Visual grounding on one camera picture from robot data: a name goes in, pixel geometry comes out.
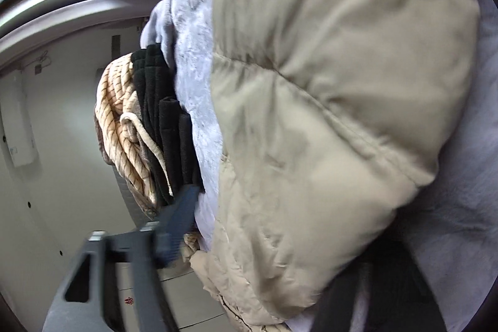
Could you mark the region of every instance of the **black hole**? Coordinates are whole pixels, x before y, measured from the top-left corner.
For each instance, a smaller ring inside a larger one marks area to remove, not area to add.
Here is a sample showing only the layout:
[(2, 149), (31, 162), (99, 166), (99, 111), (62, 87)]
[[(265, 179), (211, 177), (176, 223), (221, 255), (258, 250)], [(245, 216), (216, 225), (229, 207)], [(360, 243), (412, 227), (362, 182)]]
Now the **black hole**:
[(90, 298), (90, 255), (74, 275), (64, 298), (69, 303), (87, 303)]

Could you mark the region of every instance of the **black fabric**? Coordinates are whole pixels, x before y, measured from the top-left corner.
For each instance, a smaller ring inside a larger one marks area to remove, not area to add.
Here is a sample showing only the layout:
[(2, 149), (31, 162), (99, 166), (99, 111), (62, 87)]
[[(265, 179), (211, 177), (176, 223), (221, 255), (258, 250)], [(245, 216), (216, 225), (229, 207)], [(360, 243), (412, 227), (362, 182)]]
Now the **black fabric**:
[[(192, 141), (192, 121), (174, 90), (174, 70), (164, 60), (160, 44), (149, 45), (131, 55), (133, 84), (142, 113), (143, 126), (163, 152), (171, 192), (183, 185), (203, 188), (199, 163)], [(147, 151), (156, 193), (166, 205), (173, 203), (159, 161)]]
[(324, 291), (312, 332), (350, 330), (359, 263), (365, 262), (372, 271), (364, 332), (446, 332), (434, 295), (412, 256), (401, 242), (385, 235), (375, 240)]

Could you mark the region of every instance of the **black strap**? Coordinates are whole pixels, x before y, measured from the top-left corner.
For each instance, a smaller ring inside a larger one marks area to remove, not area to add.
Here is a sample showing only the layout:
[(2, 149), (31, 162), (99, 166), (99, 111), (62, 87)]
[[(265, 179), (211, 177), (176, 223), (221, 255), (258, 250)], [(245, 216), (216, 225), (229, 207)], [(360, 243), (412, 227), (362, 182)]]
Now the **black strap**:
[(446, 332), (434, 295), (409, 251), (384, 235), (324, 291), (311, 332), (349, 332), (360, 264), (365, 262), (371, 273), (364, 332)]

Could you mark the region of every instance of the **jacket seam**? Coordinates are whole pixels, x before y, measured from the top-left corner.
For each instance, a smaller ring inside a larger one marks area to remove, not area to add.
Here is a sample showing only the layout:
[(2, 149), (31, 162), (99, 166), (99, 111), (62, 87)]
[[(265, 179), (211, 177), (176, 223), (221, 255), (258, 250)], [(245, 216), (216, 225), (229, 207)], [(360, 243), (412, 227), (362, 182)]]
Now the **jacket seam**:
[(372, 141), (366, 139), (364, 136), (362, 136), (361, 134), (359, 134), (358, 132), (356, 132), (354, 129), (352, 129), (350, 126), (348, 126), (346, 123), (344, 123), (340, 118), (338, 118), (337, 115), (335, 115), (333, 112), (331, 112), (328, 108), (326, 108), (325, 106), (323, 106), (322, 103), (320, 103), (320, 101), (318, 101), (315, 97), (313, 97), (312, 95), (310, 95), (306, 90), (304, 90), (303, 88), (299, 87), (297, 84), (295, 84), (294, 82), (292, 82), (291, 80), (289, 80), (288, 78), (286, 78), (285, 76), (283, 76), (279, 71), (275, 70), (274, 68), (265, 68), (265, 67), (262, 67), (261, 65), (258, 65), (258, 64), (255, 64), (255, 63), (248, 63), (248, 62), (245, 62), (245, 61), (242, 61), (240, 59), (235, 59), (235, 58), (230, 58), (230, 57), (226, 57), (225, 55), (221, 55), (217, 52), (213, 52), (213, 55), (215, 55), (216, 57), (219, 57), (219, 58), (224, 58), (224, 59), (227, 59), (231, 62), (239, 62), (247, 67), (257, 67), (257, 68), (260, 68), (260, 69), (263, 69), (263, 70), (267, 70), (267, 71), (270, 71), (270, 72), (274, 72), (275, 74), (277, 74), (279, 77), (281, 77), (282, 79), (285, 80), (286, 83), (288, 83), (289, 85), (292, 85), (294, 86), (299, 92), (301, 93), (304, 93), (305, 96), (307, 96), (308, 98), (310, 98), (322, 111), (326, 112), (326, 114), (330, 114), (335, 120), (338, 121), (338, 123), (340, 123), (347, 131), (349, 131), (350, 133), (354, 134), (356, 137), (358, 137), (360, 140), (362, 140), (364, 143), (366, 143), (367, 145), (369, 145), (370, 147), (372, 147), (375, 151), (377, 151), (387, 162), (389, 162), (389, 164), (394, 168), (396, 169), (400, 174), (402, 174), (403, 176), (405, 176), (405, 178), (407, 178), (411, 183), (413, 183), (413, 185), (415, 187), (418, 187), (417, 183), (415, 182), (415, 180), (413, 180), (411, 178), (411, 176), (409, 176), (407, 173), (405, 173), (401, 168), (399, 168), (399, 166), (397, 164), (395, 164), (392, 159), (386, 155), (384, 153), (384, 151), (379, 148), (378, 145), (376, 145), (375, 143), (373, 143)]

